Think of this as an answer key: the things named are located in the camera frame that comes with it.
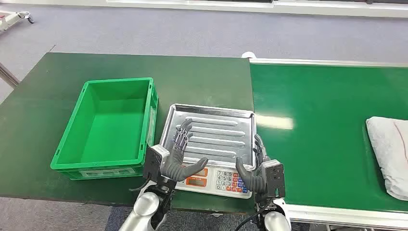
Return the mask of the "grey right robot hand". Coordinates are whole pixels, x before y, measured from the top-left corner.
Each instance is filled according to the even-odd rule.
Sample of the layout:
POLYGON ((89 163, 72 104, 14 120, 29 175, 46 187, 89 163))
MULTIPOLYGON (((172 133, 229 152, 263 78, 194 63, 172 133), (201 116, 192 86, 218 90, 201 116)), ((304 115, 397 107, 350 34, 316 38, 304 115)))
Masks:
MULTIPOLYGON (((263 162, 270 161, 270 157, 267 155, 266 148, 260 135, 256 134, 255 145, 253 147, 253 153, 255 154, 255 163, 258 167, 261 167, 263 162)), ((245 187, 253 193, 265 193, 266 192, 266 180, 262 177, 262 170, 254 170, 252 172, 247 171, 243 166, 241 157, 236 158, 236 170, 238 171, 245 187)))

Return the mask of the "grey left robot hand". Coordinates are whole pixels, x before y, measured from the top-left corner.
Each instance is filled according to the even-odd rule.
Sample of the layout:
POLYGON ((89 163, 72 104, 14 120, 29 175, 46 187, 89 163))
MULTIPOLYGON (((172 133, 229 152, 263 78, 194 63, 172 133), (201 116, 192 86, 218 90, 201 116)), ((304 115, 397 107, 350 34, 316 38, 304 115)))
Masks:
POLYGON ((184 167, 184 153, 187 148, 187 144, 193 133, 190 132, 192 128, 192 119, 188 118, 180 125, 176 130, 172 138, 172 148, 169 151, 164 166, 162 167, 162 175, 175 182, 181 182, 186 178, 195 175, 202 171, 207 163, 208 158, 203 157, 197 163, 184 167))

